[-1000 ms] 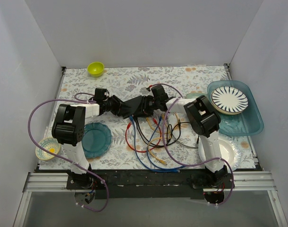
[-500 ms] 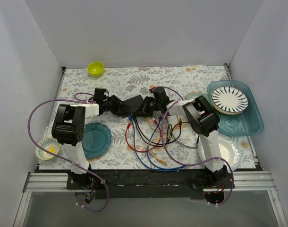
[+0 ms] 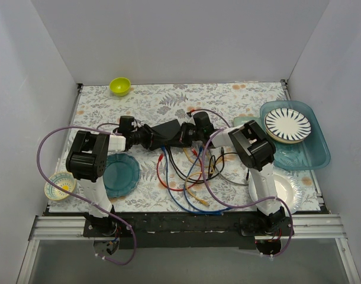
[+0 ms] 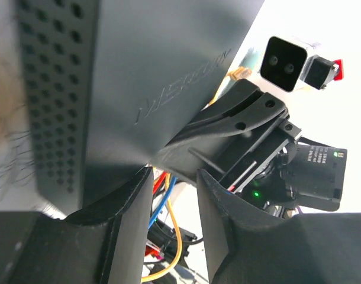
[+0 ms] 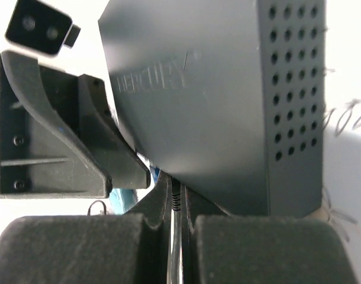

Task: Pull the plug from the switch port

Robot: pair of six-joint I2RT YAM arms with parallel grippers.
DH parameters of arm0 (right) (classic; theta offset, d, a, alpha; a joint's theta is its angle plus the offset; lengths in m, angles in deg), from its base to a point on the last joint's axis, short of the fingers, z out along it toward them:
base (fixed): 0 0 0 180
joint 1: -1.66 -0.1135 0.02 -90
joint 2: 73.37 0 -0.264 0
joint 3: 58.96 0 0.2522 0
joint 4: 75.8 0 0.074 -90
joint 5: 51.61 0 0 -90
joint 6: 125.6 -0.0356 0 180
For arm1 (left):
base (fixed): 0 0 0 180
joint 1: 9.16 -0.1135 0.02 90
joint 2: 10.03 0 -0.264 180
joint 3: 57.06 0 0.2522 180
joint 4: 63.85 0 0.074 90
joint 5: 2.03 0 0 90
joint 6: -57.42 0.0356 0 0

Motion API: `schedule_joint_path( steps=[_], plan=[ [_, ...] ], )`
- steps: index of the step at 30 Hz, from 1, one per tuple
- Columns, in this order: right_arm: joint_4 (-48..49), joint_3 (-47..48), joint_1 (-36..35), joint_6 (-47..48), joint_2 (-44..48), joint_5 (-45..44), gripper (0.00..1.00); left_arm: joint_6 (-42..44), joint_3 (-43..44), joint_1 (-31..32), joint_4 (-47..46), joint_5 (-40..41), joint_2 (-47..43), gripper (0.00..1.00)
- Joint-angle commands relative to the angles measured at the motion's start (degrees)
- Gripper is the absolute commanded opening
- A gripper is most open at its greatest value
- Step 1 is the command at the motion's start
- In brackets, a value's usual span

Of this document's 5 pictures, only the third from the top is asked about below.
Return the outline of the black network switch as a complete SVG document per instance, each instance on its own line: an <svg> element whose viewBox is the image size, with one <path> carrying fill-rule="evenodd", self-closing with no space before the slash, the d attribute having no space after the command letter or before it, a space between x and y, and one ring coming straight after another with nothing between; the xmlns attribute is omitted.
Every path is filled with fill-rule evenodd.
<svg viewBox="0 0 361 284"><path fill-rule="evenodd" d="M171 140L165 146L181 148L183 145L179 142L181 125L178 120L171 120L163 124L154 126L159 135L170 137Z"/></svg>

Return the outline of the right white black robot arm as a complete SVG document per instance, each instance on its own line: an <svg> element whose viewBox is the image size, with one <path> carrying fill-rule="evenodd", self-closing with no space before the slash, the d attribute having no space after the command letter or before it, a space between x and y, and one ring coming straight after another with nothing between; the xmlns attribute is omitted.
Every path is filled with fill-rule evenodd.
<svg viewBox="0 0 361 284"><path fill-rule="evenodd" d="M213 147L234 147L240 161L249 169L254 182L257 200L247 205L229 205L212 192L206 184L207 191L221 205L227 208L247 208L257 206L256 223L260 231L272 235L280 229L286 214L281 199L278 198L273 178L273 162L276 152L274 144L256 121L239 127L215 129L209 116L202 111L194 116L193 122L184 122L180 126L180 142L201 141L204 143L201 161L210 144Z"/></svg>

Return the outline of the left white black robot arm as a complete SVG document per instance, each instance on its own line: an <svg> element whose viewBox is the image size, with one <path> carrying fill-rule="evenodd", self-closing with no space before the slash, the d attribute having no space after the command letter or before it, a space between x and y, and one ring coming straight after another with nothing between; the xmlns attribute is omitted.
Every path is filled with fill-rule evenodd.
<svg viewBox="0 0 361 284"><path fill-rule="evenodd" d="M155 150L177 135L180 125L173 120L155 127L135 126L132 116L120 117L118 130L110 134L92 134L90 130L80 129L74 138L66 159L66 169L80 182L87 199L106 212L91 205L85 218L94 230L103 236L112 236L117 222L108 214L114 212L104 186L103 174L107 167L109 150L127 151L140 144L145 149Z"/></svg>

